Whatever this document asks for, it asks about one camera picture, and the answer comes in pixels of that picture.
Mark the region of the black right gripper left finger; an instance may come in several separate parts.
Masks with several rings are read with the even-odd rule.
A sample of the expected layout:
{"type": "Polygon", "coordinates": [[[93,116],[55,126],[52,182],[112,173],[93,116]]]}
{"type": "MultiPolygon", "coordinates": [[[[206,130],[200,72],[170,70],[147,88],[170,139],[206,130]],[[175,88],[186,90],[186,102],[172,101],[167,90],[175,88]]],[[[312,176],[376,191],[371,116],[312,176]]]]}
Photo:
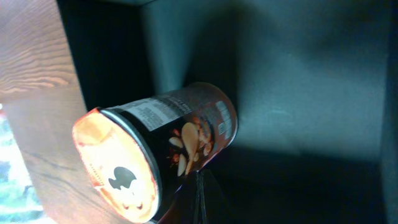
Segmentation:
{"type": "Polygon", "coordinates": [[[169,210],[158,224],[199,224],[199,173],[192,172],[175,195],[169,210]]]}

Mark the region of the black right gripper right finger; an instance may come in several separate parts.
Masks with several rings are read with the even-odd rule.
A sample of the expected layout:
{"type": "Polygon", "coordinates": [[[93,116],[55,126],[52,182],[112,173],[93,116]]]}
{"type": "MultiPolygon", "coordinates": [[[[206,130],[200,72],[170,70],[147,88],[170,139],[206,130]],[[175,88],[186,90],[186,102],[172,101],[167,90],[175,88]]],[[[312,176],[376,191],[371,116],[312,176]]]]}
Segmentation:
{"type": "Polygon", "coordinates": [[[200,172],[200,214],[204,224],[236,223],[231,205],[210,170],[200,172]]]}

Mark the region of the dark red Pringles can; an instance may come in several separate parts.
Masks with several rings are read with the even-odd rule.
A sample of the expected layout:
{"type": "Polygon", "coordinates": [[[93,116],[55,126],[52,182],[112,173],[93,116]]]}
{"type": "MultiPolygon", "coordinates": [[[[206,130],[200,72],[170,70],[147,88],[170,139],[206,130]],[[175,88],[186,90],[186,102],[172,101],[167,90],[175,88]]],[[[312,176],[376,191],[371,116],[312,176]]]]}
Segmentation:
{"type": "Polygon", "coordinates": [[[95,108],[72,137],[93,187],[131,223],[158,223],[192,172],[199,173],[238,129],[231,100],[209,83],[95,108]]]}

